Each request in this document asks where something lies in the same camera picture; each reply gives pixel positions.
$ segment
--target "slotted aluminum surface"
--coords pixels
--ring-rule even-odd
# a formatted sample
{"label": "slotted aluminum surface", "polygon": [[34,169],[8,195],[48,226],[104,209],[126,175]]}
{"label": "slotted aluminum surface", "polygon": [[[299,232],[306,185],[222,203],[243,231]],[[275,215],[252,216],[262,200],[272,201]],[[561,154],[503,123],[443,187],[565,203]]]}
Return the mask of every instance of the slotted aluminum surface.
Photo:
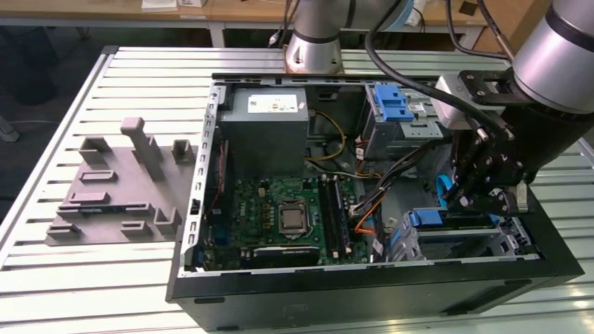
{"label": "slotted aluminum surface", "polygon": [[[382,55],[405,74],[505,69],[495,61],[451,53]],[[349,74],[379,73],[362,51],[345,51],[343,60]],[[82,162],[76,149],[86,135],[104,135],[110,145],[131,146],[118,134],[120,121],[142,116],[160,145],[174,139],[198,143],[211,73],[282,71],[282,53],[266,49],[127,47],[102,56],[0,227],[3,334],[202,332],[179,307],[163,301],[172,242],[51,248],[46,230]],[[541,171],[533,186],[586,275],[470,317],[264,332],[592,333],[594,170],[586,157],[574,145]]]}

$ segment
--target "background desk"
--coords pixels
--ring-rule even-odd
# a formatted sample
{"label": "background desk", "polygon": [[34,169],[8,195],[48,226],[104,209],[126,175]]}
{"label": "background desk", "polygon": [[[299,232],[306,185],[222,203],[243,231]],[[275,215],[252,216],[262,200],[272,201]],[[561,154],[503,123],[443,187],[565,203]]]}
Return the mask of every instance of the background desk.
{"label": "background desk", "polygon": [[[454,8],[462,0],[454,0]],[[224,47],[224,29],[278,29],[285,0],[208,0],[202,8],[178,7],[175,12],[143,13],[142,0],[2,0],[0,25],[102,26],[134,28],[204,28],[211,31],[212,46]],[[447,33],[443,2],[433,0],[423,17],[429,33]],[[461,43],[473,48],[486,21],[479,11],[474,16],[454,13],[455,32]],[[417,33],[418,26],[401,32]]]}

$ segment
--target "motherboard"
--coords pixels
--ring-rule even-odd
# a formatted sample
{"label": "motherboard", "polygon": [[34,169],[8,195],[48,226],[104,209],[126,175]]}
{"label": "motherboard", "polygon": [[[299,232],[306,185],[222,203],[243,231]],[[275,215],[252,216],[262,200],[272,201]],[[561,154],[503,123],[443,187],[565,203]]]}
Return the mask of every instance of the motherboard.
{"label": "motherboard", "polygon": [[230,221],[212,226],[210,270],[366,263],[354,203],[349,178],[236,180]]}

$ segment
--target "metal case frame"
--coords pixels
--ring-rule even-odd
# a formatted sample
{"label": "metal case frame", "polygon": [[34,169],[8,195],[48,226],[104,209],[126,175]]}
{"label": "metal case frame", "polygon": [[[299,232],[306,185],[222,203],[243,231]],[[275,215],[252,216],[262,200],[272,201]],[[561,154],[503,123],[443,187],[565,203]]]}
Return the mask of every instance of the metal case frame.
{"label": "metal case frame", "polygon": [[[365,85],[383,77],[301,76],[295,74],[214,75],[220,84],[272,86]],[[192,276],[187,252],[196,242],[202,219],[203,183],[216,108],[224,89],[212,86],[204,122],[202,156],[196,162],[191,205],[198,206],[178,231],[167,301],[178,303],[207,331],[309,326],[483,312],[537,288],[555,286],[584,274],[534,195],[534,211],[522,217],[541,260],[473,263],[453,260],[431,265],[407,262],[294,272],[224,273]]]}

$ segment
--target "screw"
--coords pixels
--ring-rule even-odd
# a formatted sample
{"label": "screw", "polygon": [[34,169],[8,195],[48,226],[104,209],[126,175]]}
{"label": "screw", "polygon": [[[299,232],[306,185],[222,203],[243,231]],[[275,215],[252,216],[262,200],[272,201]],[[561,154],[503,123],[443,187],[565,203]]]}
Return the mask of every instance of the screw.
{"label": "screw", "polygon": [[467,206],[469,206],[467,198],[466,198],[465,196],[461,197],[461,205],[462,205],[463,207],[467,207]]}

